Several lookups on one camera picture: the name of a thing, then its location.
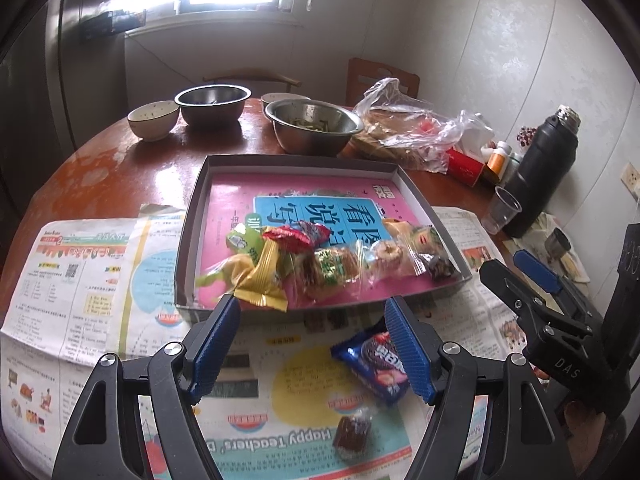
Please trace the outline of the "blue Oreo packet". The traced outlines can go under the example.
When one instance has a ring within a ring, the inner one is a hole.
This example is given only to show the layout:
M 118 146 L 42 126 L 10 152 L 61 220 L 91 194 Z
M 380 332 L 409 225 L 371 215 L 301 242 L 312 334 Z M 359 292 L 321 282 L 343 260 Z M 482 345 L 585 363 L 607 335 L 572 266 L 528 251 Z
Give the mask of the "blue Oreo packet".
M 409 379 L 385 327 L 371 326 L 330 349 L 378 400 L 396 404 L 408 391 Z

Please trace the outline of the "white ceramic bowl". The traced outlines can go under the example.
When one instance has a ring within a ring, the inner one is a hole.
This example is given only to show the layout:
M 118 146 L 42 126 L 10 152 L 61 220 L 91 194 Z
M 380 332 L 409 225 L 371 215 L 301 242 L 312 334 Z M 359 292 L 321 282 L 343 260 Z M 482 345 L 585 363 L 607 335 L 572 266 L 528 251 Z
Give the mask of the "white ceramic bowl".
M 127 122 L 132 133 L 143 141 L 162 140 L 178 122 L 179 107 L 174 101 L 157 101 L 132 110 Z
M 308 96 L 302 96 L 301 94 L 291 92 L 269 92 L 260 97 L 260 102 L 262 102 L 263 108 L 266 108 L 270 103 L 283 100 L 308 100 Z

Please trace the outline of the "clear cookie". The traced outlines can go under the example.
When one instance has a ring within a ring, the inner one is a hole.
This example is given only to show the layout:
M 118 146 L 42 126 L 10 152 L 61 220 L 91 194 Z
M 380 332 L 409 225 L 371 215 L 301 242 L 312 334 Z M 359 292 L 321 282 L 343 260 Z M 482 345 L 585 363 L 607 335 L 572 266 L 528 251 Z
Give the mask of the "clear cookie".
M 368 271 L 372 281 L 386 278 L 406 278 L 414 274 L 409 248 L 398 240 L 378 240 L 367 255 Z

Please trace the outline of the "English newspaper sheet left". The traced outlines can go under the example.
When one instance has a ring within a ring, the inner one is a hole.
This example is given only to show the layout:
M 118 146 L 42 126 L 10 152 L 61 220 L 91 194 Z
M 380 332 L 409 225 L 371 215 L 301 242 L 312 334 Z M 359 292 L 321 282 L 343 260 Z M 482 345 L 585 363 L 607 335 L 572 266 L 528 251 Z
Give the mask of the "English newspaper sheet left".
M 98 359 L 152 356 L 188 326 L 175 306 L 186 214 L 53 221 L 38 233 L 1 327 L 1 421 L 18 461 L 50 478 Z

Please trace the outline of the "steel bowl far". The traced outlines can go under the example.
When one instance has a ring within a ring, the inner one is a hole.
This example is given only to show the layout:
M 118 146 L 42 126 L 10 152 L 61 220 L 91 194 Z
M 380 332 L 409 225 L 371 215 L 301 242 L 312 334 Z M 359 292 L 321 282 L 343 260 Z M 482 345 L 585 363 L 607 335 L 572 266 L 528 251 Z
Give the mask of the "steel bowl far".
M 179 92 L 174 101 L 190 127 L 203 129 L 236 122 L 251 96 L 249 88 L 238 84 L 203 84 Z

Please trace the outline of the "yellow snack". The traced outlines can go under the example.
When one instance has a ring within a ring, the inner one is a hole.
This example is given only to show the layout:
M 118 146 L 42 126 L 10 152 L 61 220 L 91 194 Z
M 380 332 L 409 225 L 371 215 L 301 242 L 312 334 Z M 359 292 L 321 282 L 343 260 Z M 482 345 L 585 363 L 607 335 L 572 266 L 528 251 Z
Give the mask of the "yellow snack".
M 255 307 L 288 310 L 285 281 L 293 270 L 292 257 L 274 240 L 265 240 L 258 263 L 235 287 L 234 296 Z

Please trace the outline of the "red candy packet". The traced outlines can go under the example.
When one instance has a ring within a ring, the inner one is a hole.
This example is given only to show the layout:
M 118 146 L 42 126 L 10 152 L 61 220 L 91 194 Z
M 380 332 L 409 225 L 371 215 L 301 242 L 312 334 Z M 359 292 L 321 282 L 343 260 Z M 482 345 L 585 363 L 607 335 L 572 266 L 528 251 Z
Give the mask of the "red candy packet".
M 326 244 L 331 230 L 322 224 L 299 220 L 292 226 L 268 226 L 262 232 L 265 240 L 272 240 L 285 252 L 302 254 L 313 252 L 322 244 Z

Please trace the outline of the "clear plastic cup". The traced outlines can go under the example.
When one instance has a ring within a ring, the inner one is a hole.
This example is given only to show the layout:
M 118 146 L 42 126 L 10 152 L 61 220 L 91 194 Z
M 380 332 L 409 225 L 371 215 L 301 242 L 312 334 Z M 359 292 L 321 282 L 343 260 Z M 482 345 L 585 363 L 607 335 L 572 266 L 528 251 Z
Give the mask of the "clear plastic cup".
M 495 235 L 521 211 L 522 206 L 513 194 L 503 186 L 496 186 L 480 224 L 486 232 Z

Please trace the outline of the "small steel cup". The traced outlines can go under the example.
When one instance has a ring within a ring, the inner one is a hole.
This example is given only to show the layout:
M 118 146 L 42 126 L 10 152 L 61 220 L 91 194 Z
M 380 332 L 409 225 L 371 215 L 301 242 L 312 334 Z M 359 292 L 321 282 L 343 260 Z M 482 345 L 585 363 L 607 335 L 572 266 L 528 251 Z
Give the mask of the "small steel cup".
M 572 244 L 560 228 L 554 228 L 544 241 L 544 250 L 550 261 L 560 260 L 572 249 Z

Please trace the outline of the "steel bowl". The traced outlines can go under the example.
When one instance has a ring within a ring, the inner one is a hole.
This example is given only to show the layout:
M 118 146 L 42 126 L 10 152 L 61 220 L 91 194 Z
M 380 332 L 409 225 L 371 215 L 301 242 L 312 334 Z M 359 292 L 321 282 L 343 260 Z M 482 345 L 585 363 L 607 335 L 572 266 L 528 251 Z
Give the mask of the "steel bowl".
M 236 122 L 251 96 L 249 88 L 238 84 L 203 84 L 179 92 L 174 101 L 190 127 L 203 129 Z
M 363 130 L 357 114 L 318 100 L 274 101 L 265 114 L 280 147 L 291 155 L 337 156 Z

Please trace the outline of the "green yellow snack packet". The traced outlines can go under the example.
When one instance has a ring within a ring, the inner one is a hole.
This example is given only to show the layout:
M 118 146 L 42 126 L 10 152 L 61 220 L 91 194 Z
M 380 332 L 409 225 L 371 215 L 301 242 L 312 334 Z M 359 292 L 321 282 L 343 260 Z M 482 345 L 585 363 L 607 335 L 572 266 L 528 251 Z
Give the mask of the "green yellow snack packet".
M 255 269 L 264 248 L 262 228 L 237 224 L 224 242 L 228 256 L 201 270 L 195 278 L 196 299 L 205 309 L 211 309 L 224 295 L 233 294 Z

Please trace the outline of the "wooden chair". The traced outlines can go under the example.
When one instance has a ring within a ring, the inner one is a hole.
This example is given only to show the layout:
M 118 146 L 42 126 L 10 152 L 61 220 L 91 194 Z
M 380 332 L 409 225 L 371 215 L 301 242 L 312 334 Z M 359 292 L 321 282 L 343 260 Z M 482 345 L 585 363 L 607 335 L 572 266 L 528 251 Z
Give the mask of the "wooden chair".
M 385 78 L 399 81 L 400 91 L 416 98 L 420 88 L 420 77 L 400 68 L 364 58 L 351 58 L 347 65 L 346 98 L 347 106 L 356 105 L 370 87 Z

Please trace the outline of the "clear plastic bag with bread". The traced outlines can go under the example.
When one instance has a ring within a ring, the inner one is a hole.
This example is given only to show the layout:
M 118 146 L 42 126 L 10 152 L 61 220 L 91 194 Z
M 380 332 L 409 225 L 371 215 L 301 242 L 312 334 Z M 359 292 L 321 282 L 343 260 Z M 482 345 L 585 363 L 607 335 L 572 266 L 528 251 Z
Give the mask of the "clear plastic bag with bread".
M 494 130 L 481 114 L 438 114 L 430 103 L 402 93 L 397 78 L 377 81 L 352 111 L 363 129 L 350 144 L 367 158 L 409 170 L 444 174 L 451 167 L 451 152 L 479 162 L 482 148 L 494 140 Z

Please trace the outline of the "clear pastry snack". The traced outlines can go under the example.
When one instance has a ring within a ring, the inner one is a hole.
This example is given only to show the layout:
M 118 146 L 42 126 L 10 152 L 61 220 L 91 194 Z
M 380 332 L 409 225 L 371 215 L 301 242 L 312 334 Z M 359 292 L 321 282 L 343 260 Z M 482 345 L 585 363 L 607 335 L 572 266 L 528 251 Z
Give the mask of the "clear pastry snack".
M 294 271 L 298 290 L 314 302 L 355 295 L 361 288 L 362 265 L 358 252 L 350 246 L 318 248 L 298 255 Z

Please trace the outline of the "Snickers chocolate bar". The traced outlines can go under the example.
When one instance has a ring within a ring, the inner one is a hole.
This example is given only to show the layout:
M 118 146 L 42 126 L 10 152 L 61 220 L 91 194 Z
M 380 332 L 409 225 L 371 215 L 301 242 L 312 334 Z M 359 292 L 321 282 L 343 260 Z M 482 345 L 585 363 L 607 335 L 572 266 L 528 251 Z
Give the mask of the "Snickers chocolate bar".
M 446 280 L 446 278 L 453 278 L 459 274 L 459 271 L 447 256 L 432 254 L 431 252 L 420 252 L 418 258 L 425 272 L 434 281 Z

